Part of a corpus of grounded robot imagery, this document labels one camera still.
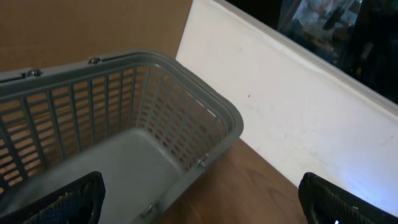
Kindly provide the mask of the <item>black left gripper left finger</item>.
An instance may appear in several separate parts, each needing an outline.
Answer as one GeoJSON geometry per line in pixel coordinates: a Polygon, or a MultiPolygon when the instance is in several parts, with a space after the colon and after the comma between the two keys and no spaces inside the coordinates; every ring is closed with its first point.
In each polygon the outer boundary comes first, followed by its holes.
{"type": "Polygon", "coordinates": [[[1,223],[97,224],[105,193],[103,177],[94,171],[1,217],[1,223]]]}

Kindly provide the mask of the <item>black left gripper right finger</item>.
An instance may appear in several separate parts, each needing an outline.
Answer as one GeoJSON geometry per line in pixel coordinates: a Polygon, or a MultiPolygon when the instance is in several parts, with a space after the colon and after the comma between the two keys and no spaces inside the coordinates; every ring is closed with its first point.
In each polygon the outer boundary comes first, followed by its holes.
{"type": "Polygon", "coordinates": [[[312,172],[304,173],[298,198],[311,224],[397,224],[397,217],[312,172]]]}

